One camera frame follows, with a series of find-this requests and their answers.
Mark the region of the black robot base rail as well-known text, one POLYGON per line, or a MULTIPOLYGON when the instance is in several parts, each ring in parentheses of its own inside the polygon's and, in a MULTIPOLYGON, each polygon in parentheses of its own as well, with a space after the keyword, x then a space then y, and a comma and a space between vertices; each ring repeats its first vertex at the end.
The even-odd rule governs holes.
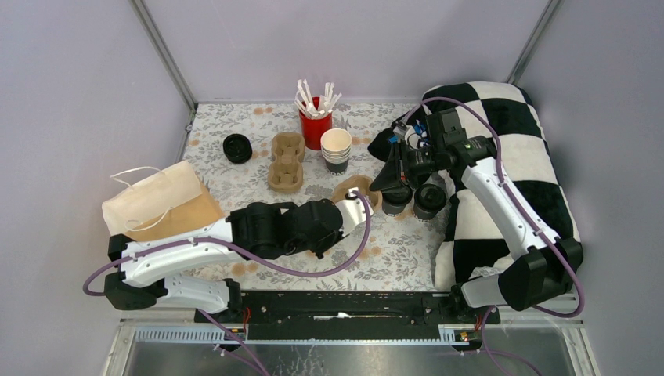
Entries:
POLYGON ((250 340, 440 340, 442 325, 473 331, 485 309, 446 293, 245 290, 213 317, 237 324, 250 340))

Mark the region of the black plastic cup lid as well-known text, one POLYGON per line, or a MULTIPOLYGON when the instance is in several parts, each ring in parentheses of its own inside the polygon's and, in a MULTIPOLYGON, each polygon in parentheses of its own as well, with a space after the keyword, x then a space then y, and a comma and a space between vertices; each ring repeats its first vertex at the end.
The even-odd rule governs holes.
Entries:
POLYGON ((433 183, 425 183, 414 194, 415 205, 428 211, 439 211, 446 206, 446 191, 433 183))

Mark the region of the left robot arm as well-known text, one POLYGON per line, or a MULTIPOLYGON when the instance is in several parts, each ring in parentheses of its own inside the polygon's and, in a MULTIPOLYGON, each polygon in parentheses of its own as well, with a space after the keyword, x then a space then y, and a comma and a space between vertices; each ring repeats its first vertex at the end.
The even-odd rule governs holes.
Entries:
POLYGON ((101 295, 118 310, 199 309, 232 322, 243 311, 240 285, 231 279, 188 277, 184 271, 252 260, 285 273, 275 260, 303 251, 322 258, 359 227, 369 232, 373 214, 367 197, 352 190, 337 203, 254 202, 210 225, 160 240, 113 236, 108 249, 111 271, 101 295))

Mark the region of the black paper coffee cup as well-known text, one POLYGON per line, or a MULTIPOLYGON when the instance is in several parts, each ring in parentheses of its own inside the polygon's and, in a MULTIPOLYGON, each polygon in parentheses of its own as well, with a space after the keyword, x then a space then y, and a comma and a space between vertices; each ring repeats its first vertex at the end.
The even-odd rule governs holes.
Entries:
POLYGON ((382 193, 382 210, 386 215, 401 214, 413 198, 413 191, 408 187, 382 193))
POLYGON ((422 221, 433 219, 447 202, 446 191, 438 185, 425 183, 413 195, 413 213, 422 221))

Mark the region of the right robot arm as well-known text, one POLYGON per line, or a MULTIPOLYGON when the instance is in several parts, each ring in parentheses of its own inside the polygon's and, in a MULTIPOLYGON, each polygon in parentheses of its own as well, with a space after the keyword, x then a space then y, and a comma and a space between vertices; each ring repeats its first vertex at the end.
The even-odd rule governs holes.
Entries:
POLYGON ((561 237, 549 227, 518 191, 501 161, 499 136, 468 137, 454 109, 427 116, 427 144, 414 149, 405 141, 392 144, 388 160, 370 188, 383 194, 405 188, 446 170, 469 189, 501 232, 513 263, 502 273, 453 286, 449 312, 467 323, 480 308, 510 306, 516 311, 538 309, 542 302, 575 289, 577 316, 585 305, 576 271, 583 262, 580 242, 561 237))

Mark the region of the brown paper takeout bag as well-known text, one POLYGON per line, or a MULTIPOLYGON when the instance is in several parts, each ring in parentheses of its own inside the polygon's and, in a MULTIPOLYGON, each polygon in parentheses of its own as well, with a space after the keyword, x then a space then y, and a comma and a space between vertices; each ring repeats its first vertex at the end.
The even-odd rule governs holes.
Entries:
POLYGON ((125 186, 102 203, 111 236, 159 240, 204 228, 225 216, 188 161, 164 169, 131 168, 110 178, 125 186))

